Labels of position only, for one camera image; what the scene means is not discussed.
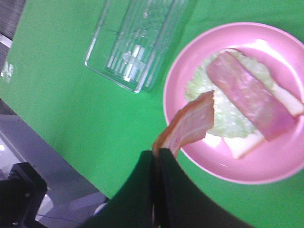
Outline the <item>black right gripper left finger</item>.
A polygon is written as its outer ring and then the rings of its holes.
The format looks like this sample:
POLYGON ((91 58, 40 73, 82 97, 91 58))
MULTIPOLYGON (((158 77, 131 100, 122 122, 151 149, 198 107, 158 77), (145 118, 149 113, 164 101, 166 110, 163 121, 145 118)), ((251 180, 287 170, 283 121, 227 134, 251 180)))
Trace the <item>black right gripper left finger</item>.
POLYGON ((154 156, 143 151, 120 190, 83 228, 151 228, 154 156))

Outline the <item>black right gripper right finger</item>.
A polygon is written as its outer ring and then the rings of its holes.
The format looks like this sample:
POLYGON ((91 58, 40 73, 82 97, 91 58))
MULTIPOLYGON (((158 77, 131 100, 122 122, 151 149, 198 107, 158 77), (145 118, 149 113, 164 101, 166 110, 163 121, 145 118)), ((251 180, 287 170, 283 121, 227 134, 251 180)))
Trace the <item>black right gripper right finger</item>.
POLYGON ((160 149, 162 228, 246 228, 247 223, 207 197, 187 176, 169 149, 160 149))

